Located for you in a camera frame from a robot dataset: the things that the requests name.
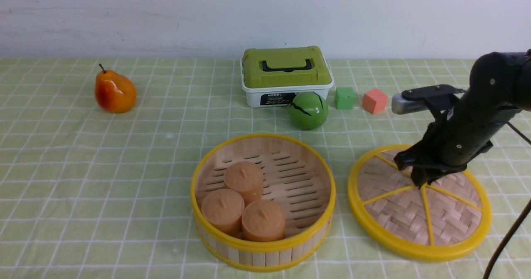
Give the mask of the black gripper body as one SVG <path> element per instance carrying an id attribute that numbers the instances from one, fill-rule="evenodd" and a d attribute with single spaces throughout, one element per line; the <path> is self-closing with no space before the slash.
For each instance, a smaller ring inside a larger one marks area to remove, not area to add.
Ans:
<path id="1" fill-rule="evenodd" d="M 428 178 L 463 171 L 492 148 L 494 128 L 487 125 L 430 125 L 421 141 L 393 158 L 400 170 L 413 167 Z"/>

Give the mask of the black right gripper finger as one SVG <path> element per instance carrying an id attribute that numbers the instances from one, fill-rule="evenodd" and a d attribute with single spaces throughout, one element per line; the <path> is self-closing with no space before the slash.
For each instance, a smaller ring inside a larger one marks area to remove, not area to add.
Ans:
<path id="1" fill-rule="evenodd" d="M 427 171 L 427 184 L 430 186 L 433 182 L 436 182 L 438 179 L 444 178 L 449 174 L 449 171 Z"/>

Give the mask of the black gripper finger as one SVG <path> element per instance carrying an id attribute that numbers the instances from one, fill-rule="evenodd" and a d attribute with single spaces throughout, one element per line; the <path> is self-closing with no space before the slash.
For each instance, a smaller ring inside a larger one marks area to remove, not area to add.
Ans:
<path id="1" fill-rule="evenodd" d="M 420 188 L 425 183 L 427 183 L 426 170 L 422 167 L 412 167 L 412 170 L 410 172 L 410 178 L 413 181 L 414 185 Z"/>

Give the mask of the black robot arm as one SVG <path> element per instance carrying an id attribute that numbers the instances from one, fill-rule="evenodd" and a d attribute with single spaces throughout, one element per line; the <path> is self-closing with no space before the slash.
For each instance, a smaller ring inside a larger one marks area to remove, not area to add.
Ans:
<path id="1" fill-rule="evenodd" d="M 491 138 L 516 114 L 531 107 L 530 52 L 491 52 L 478 58 L 467 90 L 438 84 L 392 97 L 398 115 L 429 110 L 434 117 L 423 137 L 393 158 L 400 171 L 411 167 L 415 186 L 463 172 L 492 148 Z"/>

